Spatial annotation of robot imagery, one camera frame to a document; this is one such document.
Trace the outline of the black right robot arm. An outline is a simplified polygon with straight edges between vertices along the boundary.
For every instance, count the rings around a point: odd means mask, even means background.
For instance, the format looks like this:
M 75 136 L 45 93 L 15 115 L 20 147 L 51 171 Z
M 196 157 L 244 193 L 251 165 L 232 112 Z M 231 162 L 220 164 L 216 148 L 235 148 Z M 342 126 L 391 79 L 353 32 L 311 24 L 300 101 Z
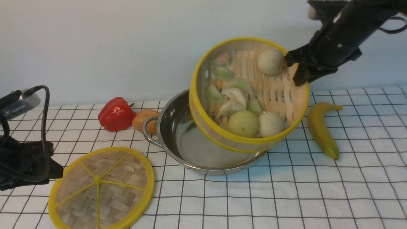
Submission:
M 321 77 L 336 73 L 348 61 L 355 61 L 362 52 L 359 46 L 375 31 L 397 34 L 406 26 L 387 30 L 382 25 L 406 13 L 405 0 L 309 0 L 310 13 L 322 27 L 316 31 L 308 44 L 289 51 L 285 55 L 288 67 L 298 64 L 293 76 L 297 87 Z

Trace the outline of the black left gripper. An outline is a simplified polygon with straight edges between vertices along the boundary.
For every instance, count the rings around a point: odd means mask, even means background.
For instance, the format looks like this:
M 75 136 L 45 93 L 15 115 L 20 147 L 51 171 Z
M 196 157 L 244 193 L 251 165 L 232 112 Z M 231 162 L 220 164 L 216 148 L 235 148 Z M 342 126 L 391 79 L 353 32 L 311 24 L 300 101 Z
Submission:
M 54 143 L 19 142 L 1 136 L 1 191 L 49 184 L 63 177 L 64 167 L 52 159 Z

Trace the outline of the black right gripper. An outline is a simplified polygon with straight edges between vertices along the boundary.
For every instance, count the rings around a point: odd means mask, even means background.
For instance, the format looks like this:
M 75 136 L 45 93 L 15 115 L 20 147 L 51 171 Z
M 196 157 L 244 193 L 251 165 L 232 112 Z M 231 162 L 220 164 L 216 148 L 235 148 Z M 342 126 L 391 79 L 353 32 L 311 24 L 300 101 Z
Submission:
M 299 64 L 293 82 L 300 87 L 336 73 L 340 66 L 357 60 L 361 55 L 357 45 L 348 45 L 340 40 L 335 33 L 335 23 L 330 19 L 323 23 L 308 45 L 289 51 L 284 59 L 288 67 Z

